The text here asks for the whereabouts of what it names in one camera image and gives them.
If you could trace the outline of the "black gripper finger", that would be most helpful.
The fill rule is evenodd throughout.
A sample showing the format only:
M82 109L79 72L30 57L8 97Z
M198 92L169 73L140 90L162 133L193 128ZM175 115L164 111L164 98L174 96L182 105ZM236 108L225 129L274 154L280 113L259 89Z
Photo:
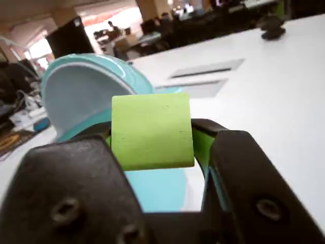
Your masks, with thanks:
M101 135L31 149L1 204L1 243L150 243L138 200Z
M324 243L324 235L270 159L246 131L191 121L212 137L209 169L243 243Z

